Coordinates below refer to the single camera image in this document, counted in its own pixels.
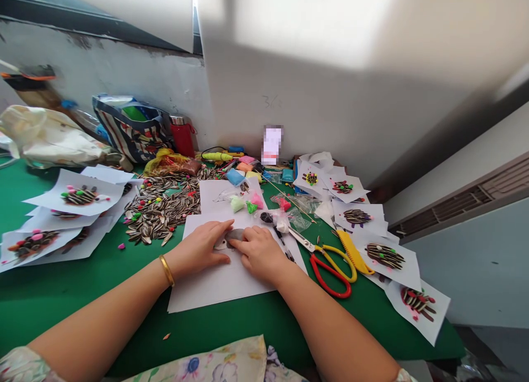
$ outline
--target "gold bracelet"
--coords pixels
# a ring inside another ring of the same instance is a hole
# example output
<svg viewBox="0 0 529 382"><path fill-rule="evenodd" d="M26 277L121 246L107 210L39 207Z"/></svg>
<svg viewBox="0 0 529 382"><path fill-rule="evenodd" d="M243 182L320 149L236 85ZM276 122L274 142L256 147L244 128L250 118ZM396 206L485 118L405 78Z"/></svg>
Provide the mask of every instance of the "gold bracelet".
<svg viewBox="0 0 529 382"><path fill-rule="evenodd" d="M165 277L167 277L167 280L169 281L169 284L171 285L171 287L174 287L175 280L172 277L171 269L169 269L169 265L167 265L167 261L165 260L163 255L160 255L158 258L160 258L161 264L164 266Z"/></svg>

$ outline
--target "red-handled scissors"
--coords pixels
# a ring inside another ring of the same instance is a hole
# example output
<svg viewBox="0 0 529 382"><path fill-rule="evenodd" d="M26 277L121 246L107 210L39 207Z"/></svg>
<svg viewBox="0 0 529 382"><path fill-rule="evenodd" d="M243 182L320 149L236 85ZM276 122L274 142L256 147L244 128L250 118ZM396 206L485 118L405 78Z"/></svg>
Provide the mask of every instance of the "red-handled scissors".
<svg viewBox="0 0 529 382"><path fill-rule="evenodd" d="M325 291L327 291L333 297L341 298L341 299L349 298L350 295L351 295L351 283L354 283L357 280L357 270L353 266L353 263L351 262L349 257L345 253L343 253L340 250L338 250L337 248L334 248L334 247L331 247L331 246L327 246L327 245L324 245L323 247L320 247L318 245L312 244L307 239L305 239L300 233L298 233L295 229L288 228L288 230L290 231L290 234L292 236L294 236L296 238L296 240L311 253L311 255L310 255L310 263L312 265L312 269L314 270L316 278L320 282L320 285L323 287L323 289ZM325 262L319 260L316 257L316 255L314 254L315 251L321 252L323 254L323 256L325 257L325 259L332 265L332 267L330 267ZM348 277L338 267L338 265L336 265L336 263L332 260L332 258L330 257L330 255L326 251L333 251L333 252L337 253L339 256L341 256L342 258L344 258L345 261L347 262L347 264L349 265L350 269L351 269L352 276ZM318 265L321 266L322 268L324 268L325 270L331 272L337 279L339 279L345 285L346 291L344 293L338 293L338 292L334 291L331 287L329 287L327 285L327 283L325 283L325 281L321 277Z"/></svg>

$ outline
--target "wooden stick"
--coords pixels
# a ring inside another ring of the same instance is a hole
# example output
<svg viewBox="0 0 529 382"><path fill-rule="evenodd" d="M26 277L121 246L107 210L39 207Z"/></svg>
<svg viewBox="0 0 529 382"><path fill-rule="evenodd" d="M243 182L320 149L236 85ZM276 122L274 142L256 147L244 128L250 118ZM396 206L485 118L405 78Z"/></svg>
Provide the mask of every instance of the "wooden stick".
<svg viewBox="0 0 529 382"><path fill-rule="evenodd" d="M287 196L286 193L284 193L281 189L279 189L276 185L274 185L274 183L271 182L270 180L268 180L264 175L262 175L262 177L263 177L265 180L267 180L267 182L268 182L269 184L272 184L272 186L273 186L274 188L276 188L276 189L279 191L279 193L281 193L281 194L285 197L285 199L290 200L290 201L291 201L291 202L292 202L292 203L293 203L293 204L299 209L299 211L301 211L303 214L305 214L307 217L310 218L310 215L308 215L305 211L303 211L303 210L301 209L301 207L300 207L298 204L296 204L296 203L294 202L292 196ZM310 218L310 221L311 221L312 223L316 223L316 221L313 220L312 218Z"/></svg>

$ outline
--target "hand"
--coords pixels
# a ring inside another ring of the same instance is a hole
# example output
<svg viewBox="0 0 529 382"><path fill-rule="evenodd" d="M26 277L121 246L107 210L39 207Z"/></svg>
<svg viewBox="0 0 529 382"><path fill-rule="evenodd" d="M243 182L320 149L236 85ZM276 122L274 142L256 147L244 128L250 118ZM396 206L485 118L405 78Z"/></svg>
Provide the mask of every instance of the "hand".
<svg viewBox="0 0 529 382"><path fill-rule="evenodd" d="M244 230L247 241L230 240L230 244L242 253L242 264L258 279L277 286L277 279L288 273L285 269L296 266L265 228L254 226Z"/></svg>
<svg viewBox="0 0 529 382"><path fill-rule="evenodd" d="M231 229L233 219L224 222L211 221L196 228L176 247L164 255L175 279L200 272L209 266L230 263L226 254L213 252L213 245Z"/></svg>

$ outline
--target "green table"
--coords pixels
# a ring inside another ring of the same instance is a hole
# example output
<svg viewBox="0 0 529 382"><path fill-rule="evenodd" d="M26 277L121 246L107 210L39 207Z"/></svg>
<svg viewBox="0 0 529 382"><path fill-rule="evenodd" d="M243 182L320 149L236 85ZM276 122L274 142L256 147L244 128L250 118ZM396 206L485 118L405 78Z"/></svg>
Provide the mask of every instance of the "green table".
<svg viewBox="0 0 529 382"><path fill-rule="evenodd" d="M2 233L18 229L24 223L27 219L24 215L34 206L21 200L51 188L57 175L58 169L31 170L23 161L0 170ZM270 184L263 188L269 207L277 208L268 200L277 190ZM282 188L292 192L286 186ZM125 230L125 225L117 223L88 259L21 267L0 274L0 357L13 347L27 344L163 252L161 240L149 246L127 244L120 251L117 246L128 243ZM180 226L169 245L176 245L182 233L183 226ZM341 248L324 222L318 222L303 234L313 243L320 234L323 243ZM301 249L301 253L310 277L315 279L307 251ZM338 282L332 284L329 276L324 278L332 288L343 289ZM267 344L275 346L280 359L289 367L301 369L314 363L294 316L277 292L175 314L167 313L169 294L167 290L156 302L109 375L133 375L176 358L259 334L264 334ZM396 359L460 358L465 354L460 338L448 321L442 326L436 347L432 347L393 310L384 292L362 275L353 285L353 295L340 303ZM169 332L171 337L163 341Z"/></svg>

